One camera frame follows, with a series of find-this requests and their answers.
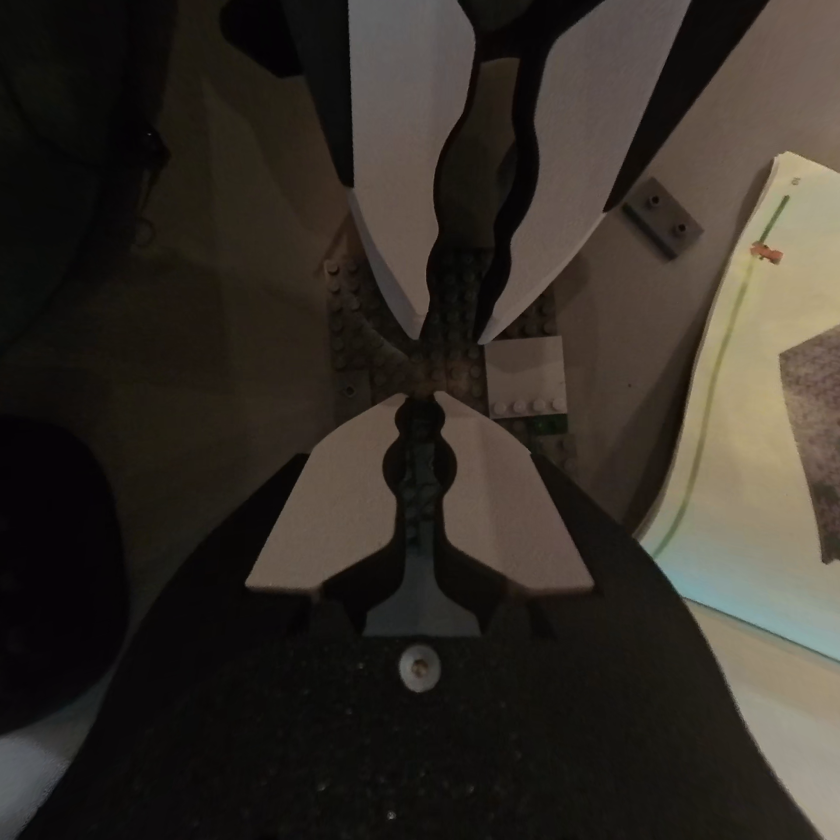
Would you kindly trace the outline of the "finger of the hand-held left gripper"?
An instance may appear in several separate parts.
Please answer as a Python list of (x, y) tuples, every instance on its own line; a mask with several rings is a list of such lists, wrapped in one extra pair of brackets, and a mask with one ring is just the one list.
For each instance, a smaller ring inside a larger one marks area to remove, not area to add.
[(476, 31), (456, 1), (350, 1), (350, 210), (386, 306), (417, 340), (438, 240), (435, 182), (474, 75)]
[(476, 310), (493, 340), (577, 255), (617, 177), (689, 2), (534, 2), (513, 95), (516, 169)]

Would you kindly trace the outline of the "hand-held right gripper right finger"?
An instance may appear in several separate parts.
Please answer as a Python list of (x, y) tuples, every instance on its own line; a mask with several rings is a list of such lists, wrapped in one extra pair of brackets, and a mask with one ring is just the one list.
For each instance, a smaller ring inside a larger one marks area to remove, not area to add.
[(434, 394), (434, 578), (485, 633), (508, 598), (588, 595), (594, 580), (530, 451), (487, 416)]

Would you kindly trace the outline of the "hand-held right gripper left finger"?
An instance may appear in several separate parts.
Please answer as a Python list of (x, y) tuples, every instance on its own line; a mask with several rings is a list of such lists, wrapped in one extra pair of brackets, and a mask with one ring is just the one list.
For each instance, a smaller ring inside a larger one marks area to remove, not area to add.
[(314, 447), (246, 578), (250, 591), (340, 604), (360, 634), (400, 589), (405, 409), (404, 395), (390, 396)]

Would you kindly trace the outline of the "grey studded brick baseplate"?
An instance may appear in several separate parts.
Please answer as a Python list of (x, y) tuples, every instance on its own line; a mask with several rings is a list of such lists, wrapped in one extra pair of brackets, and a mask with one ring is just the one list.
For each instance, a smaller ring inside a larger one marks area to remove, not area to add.
[(468, 461), (445, 442), (444, 431), (465, 431), (469, 445), (487, 443), (489, 457), (501, 453), (501, 444), (471, 416), (446, 426), (442, 393), (562, 469), (574, 469), (576, 458), (552, 291), (540, 293), (499, 340), (480, 345), (471, 338), (491, 257), (488, 248), (451, 248), (436, 258), (428, 323), (417, 340), (385, 305), (368, 263), (324, 264), (337, 422), (395, 394), (414, 399), (400, 437), (405, 466), (397, 485), (406, 548), (480, 628), (508, 595), (512, 572), (492, 570), (477, 548), (455, 544), (454, 514), (444, 507), (455, 501), (455, 480), (467, 477)]

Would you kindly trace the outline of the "grey two-hole brick tile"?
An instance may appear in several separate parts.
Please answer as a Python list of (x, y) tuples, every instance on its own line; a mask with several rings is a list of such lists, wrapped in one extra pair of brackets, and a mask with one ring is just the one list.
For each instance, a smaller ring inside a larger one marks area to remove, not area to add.
[(704, 233), (697, 220), (653, 176), (628, 194), (622, 210), (667, 260), (682, 256)]

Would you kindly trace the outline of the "brick instruction booklet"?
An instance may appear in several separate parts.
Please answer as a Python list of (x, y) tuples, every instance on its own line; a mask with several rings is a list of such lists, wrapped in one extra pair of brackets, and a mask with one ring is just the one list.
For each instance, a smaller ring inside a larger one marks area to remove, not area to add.
[(792, 152), (714, 297), (638, 537), (687, 600), (838, 663), (838, 173)]

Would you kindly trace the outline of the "dark round object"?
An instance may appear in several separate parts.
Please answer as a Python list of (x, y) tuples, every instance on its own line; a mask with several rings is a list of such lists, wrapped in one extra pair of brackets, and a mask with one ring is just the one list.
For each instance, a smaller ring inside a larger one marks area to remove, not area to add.
[(129, 619), (116, 502), (94, 454), (54, 424), (2, 416), (2, 735), (97, 683)]

